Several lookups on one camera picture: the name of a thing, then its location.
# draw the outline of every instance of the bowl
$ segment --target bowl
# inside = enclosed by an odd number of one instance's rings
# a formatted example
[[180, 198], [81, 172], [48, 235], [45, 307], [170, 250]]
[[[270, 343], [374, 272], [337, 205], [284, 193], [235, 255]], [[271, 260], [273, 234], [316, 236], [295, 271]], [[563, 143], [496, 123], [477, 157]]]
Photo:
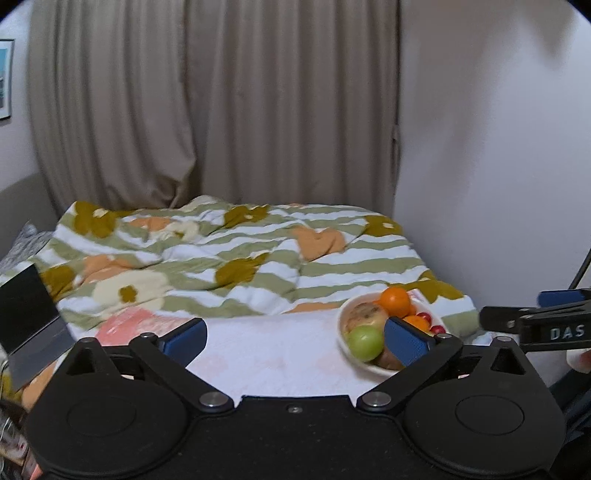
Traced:
[[[349, 350], [349, 347], [347, 346], [347, 342], [345, 341], [345, 337], [343, 336], [343, 327], [345, 326], [345, 321], [349, 317], [351, 311], [360, 303], [373, 302], [373, 301], [379, 300], [379, 297], [381, 294], [382, 294], [381, 291], [375, 292], [375, 293], [366, 293], [364, 295], [359, 295], [357, 297], [353, 297], [341, 305], [339, 311], [337, 312], [337, 322], [336, 322], [337, 341], [339, 343], [340, 349], [345, 354], [345, 357], [347, 357], [347, 359], [351, 363], [353, 363], [354, 365], [357, 365], [365, 370], [368, 370], [370, 372], [391, 377], [392, 375], [397, 373], [399, 370], [388, 370], [386, 368], [378, 367], [377, 365], [373, 365], [373, 364], [367, 364], [365, 362], [362, 362], [361, 360], [358, 360], [357, 358], [355, 358], [351, 354], [351, 351]], [[432, 311], [430, 304], [421, 298], [419, 292], [409, 291], [408, 296], [410, 296], [411, 303], [417, 309], [417, 313], [427, 312], [431, 316], [431, 320], [432, 320], [431, 325], [432, 326], [433, 325], [441, 325], [442, 327], [445, 328], [445, 325], [441, 321], [441, 318], [439, 317], [439, 315], [437, 315], [435, 312]]]

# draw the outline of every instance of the beige curtain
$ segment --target beige curtain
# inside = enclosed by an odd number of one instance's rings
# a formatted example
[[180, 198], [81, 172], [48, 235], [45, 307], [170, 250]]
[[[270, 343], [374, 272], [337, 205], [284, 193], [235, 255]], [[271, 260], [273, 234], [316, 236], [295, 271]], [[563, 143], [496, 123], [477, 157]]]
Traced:
[[397, 9], [396, 0], [189, 0], [200, 190], [389, 215]]
[[37, 0], [28, 88], [56, 206], [166, 207], [195, 164], [184, 0]]

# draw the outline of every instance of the framed picture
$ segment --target framed picture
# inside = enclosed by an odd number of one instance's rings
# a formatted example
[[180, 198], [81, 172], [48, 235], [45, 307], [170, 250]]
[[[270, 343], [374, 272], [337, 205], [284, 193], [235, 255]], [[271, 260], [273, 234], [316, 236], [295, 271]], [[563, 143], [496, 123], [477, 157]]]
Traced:
[[10, 117], [10, 75], [14, 40], [0, 40], [0, 120]]

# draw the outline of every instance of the blanket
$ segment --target blanket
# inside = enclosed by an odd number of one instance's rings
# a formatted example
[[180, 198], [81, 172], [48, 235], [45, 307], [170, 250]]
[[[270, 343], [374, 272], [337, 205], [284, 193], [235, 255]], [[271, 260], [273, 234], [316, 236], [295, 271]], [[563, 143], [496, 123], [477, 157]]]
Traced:
[[91, 329], [130, 306], [175, 317], [336, 308], [399, 284], [448, 330], [478, 328], [470, 298], [438, 280], [388, 217], [352, 206], [232, 205], [115, 212], [76, 202], [31, 263], [67, 322]]

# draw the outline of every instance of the pillow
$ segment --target pillow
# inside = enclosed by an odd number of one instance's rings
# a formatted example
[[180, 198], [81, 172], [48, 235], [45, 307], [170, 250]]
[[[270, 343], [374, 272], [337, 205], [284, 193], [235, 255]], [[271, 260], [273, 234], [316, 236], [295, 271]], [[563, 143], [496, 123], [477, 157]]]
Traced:
[[27, 222], [12, 244], [10, 252], [0, 261], [0, 274], [35, 255], [51, 239], [52, 235], [53, 232], [37, 232], [35, 225]]

